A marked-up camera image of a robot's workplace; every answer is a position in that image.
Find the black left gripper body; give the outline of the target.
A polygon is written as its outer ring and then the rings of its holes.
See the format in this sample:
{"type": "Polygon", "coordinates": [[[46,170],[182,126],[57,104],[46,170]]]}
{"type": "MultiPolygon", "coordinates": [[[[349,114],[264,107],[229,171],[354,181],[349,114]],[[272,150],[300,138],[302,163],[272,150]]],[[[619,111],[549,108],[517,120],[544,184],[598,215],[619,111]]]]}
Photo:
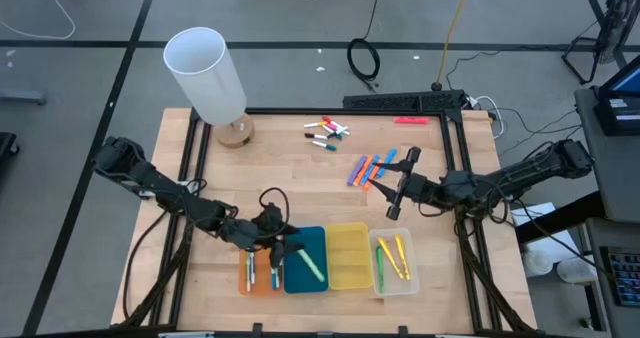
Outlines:
{"type": "Polygon", "coordinates": [[[239,248],[271,248],[279,242],[279,236],[289,234],[290,225],[284,219],[282,210],[269,203],[256,218],[250,221],[237,220],[234,223],[232,242],[239,248]]]}

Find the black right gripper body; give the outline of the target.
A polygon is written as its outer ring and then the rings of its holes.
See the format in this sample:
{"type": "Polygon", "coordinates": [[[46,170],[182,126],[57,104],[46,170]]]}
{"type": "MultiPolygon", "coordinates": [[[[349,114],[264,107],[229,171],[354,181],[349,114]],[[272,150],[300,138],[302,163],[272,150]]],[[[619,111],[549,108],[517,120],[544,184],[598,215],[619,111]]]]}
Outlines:
{"type": "Polygon", "coordinates": [[[415,203],[426,204],[430,198],[430,194],[433,193],[436,184],[429,181],[425,176],[413,172],[414,165],[418,162],[420,154],[421,149],[414,146],[408,150],[406,157],[402,159],[411,162],[411,172],[399,172],[401,173],[401,177],[397,187],[394,189],[398,192],[399,197],[395,203],[390,203],[390,207],[386,213],[386,217],[391,220],[397,220],[399,218],[403,198],[409,198],[415,203]]]}

